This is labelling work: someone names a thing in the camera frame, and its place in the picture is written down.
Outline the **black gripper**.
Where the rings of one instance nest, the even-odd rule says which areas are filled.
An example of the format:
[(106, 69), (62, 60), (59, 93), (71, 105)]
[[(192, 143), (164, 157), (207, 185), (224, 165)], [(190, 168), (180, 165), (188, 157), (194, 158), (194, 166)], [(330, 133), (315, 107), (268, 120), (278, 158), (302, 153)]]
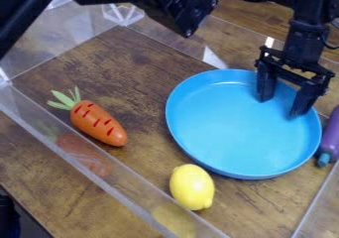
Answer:
[(256, 97), (259, 102), (274, 98), (281, 77), (301, 88), (293, 102), (290, 117), (303, 115), (327, 89), (334, 72), (319, 64), (329, 27), (291, 20), (283, 50), (262, 46), (256, 67)]

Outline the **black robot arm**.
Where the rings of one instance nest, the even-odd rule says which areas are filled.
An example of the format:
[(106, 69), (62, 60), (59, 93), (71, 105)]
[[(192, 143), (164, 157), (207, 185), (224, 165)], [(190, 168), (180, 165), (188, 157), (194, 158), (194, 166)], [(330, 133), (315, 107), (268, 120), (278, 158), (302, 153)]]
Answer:
[[(19, 41), (54, 0), (0, 0), (0, 59)], [(215, 10), (219, 0), (74, 0), (80, 5), (132, 3), (148, 16), (188, 38), (206, 17)], [(285, 79), (299, 86), (290, 115), (305, 114), (319, 96), (329, 90), (335, 73), (319, 64), (329, 44), (330, 25), (339, 19), (339, 0), (244, 0), (272, 2), (293, 9), (290, 29), (283, 49), (260, 48), (256, 67), (256, 97), (268, 101), (275, 85)]]

